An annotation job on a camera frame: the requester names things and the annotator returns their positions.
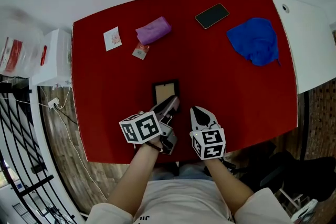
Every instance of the plastic container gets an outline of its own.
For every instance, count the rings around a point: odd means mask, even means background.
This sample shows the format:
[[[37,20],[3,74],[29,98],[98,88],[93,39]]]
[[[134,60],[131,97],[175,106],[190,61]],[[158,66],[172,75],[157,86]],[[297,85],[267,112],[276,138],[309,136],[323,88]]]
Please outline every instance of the plastic container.
[[[0,14],[0,73],[31,77],[41,62],[43,33],[33,23]]]

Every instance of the bracelet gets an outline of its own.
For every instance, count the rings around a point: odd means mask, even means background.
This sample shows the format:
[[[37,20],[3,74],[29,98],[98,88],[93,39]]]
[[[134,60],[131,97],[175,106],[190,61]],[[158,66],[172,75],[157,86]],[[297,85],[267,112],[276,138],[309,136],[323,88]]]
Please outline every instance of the bracelet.
[[[154,149],[156,149],[158,152],[163,152],[163,149],[162,148],[160,148],[160,147],[158,147],[158,146],[155,146],[154,144],[152,144],[151,142],[145,142],[145,144],[146,145],[148,145],[148,146],[150,146],[150,147],[152,147],[152,148],[154,148]]]

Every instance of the person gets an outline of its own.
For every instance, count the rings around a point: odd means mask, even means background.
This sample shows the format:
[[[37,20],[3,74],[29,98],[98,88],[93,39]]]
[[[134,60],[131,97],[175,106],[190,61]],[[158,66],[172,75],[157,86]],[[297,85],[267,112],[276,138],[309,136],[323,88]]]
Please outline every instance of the person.
[[[152,143],[162,148],[160,141]],[[253,193],[218,158],[204,160],[212,177],[200,164],[187,164],[178,176],[161,170],[149,181],[158,154],[142,145],[107,203],[93,206],[86,223],[292,223],[270,189]]]

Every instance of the window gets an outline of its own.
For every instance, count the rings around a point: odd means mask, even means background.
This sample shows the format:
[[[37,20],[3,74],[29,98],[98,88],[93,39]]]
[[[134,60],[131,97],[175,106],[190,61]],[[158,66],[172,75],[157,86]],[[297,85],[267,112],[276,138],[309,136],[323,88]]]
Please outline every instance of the window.
[[[5,164],[6,164],[7,168],[8,168],[8,172],[11,175],[12,180],[13,181],[19,180],[17,174],[11,168],[9,168],[9,166],[8,166],[8,164],[6,162],[5,162]],[[2,171],[2,169],[0,167],[0,188],[4,187],[6,185],[8,185],[8,182],[6,180],[4,172]]]

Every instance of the red tabletop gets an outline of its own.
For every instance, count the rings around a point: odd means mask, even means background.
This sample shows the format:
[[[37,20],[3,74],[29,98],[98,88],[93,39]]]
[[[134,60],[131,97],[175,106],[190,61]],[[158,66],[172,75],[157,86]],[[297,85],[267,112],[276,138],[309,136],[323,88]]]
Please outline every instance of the red tabletop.
[[[195,16],[222,3],[230,15],[209,29]],[[146,58],[132,56],[136,28],[164,16],[171,33]],[[226,32],[260,17],[278,36],[280,62],[254,66],[239,55]],[[283,134],[297,126],[297,92],[289,45],[272,0],[136,0],[73,25],[72,82],[79,131],[88,161],[130,163],[134,154],[118,122],[153,106],[152,84],[178,79],[181,111],[172,121],[178,142],[159,162],[196,159],[190,107],[213,112],[224,128],[227,151]],[[103,33],[119,27],[122,45],[106,51]]]

